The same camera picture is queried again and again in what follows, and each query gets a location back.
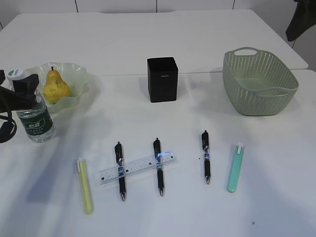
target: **green glass bowl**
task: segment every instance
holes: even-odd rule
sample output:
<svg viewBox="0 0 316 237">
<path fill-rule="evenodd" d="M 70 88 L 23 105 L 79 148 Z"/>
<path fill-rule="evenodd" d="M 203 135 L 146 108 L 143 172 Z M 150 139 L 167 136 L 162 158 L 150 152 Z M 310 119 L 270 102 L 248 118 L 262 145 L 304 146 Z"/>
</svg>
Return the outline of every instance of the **green glass bowl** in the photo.
<svg viewBox="0 0 316 237">
<path fill-rule="evenodd" d="M 54 67 L 54 69 L 60 73 L 62 79 L 71 89 L 71 96 L 62 97 L 56 104 L 51 104 L 44 98 L 48 111 L 53 114 L 62 109 L 76 106 L 80 101 L 81 95 L 85 92 L 85 85 L 89 84 L 92 78 L 85 68 L 73 63 L 46 63 L 38 67 L 24 70 L 29 74 L 38 74 L 38 90 L 42 95 L 46 84 L 47 73 L 51 70 L 51 67 Z"/>
</svg>

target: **black box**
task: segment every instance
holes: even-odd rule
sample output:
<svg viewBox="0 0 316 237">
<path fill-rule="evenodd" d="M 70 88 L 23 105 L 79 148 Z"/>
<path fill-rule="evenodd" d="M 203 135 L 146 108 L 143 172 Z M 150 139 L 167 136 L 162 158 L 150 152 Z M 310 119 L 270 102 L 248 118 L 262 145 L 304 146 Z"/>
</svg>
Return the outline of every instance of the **black box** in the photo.
<svg viewBox="0 0 316 237">
<path fill-rule="evenodd" d="M 177 99 L 178 67 L 174 58 L 147 59 L 150 101 L 164 102 Z"/>
</svg>

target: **basket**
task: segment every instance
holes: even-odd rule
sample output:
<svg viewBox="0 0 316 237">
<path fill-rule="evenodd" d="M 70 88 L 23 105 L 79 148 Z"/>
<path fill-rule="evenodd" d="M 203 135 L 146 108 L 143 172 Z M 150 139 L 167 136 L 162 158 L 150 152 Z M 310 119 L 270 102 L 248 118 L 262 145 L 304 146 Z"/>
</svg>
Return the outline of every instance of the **basket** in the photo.
<svg viewBox="0 0 316 237">
<path fill-rule="evenodd" d="M 240 50 L 253 55 L 236 55 Z M 281 112 L 298 89 L 298 82 L 274 54 L 243 47 L 224 56 L 223 81 L 234 108 L 242 115 L 268 116 Z"/>
</svg>

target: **bottle cap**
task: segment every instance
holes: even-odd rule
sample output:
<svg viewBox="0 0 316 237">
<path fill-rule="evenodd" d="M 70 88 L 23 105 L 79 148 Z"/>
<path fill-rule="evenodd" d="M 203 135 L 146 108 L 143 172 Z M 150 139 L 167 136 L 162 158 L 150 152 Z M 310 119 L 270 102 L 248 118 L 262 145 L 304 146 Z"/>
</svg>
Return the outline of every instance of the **bottle cap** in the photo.
<svg viewBox="0 0 316 237">
<path fill-rule="evenodd" d="M 9 80 L 10 84 L 13 85 L 13 80 L 21 80 L 27 78 L 28 76 L 29 74 L 22 69 L 14 69 L 6 75 L 6 78 Z"/>
</svg>

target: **green bottle label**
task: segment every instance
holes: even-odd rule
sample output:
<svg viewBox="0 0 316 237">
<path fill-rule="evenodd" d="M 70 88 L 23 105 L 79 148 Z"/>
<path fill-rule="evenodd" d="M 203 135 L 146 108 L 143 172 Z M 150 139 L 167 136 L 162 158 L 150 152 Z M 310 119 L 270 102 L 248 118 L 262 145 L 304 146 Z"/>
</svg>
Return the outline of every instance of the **green bottle label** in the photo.
<svg viewBox="0 0 316 237">
<path fill-rule="evenodd" d="M 46 133 L 53 126 L 53 121 L 47 109 L 44 113 L 32 118 L 20 118 L 25 131 L 31 136 L 42 135 Z"/>
</svg>

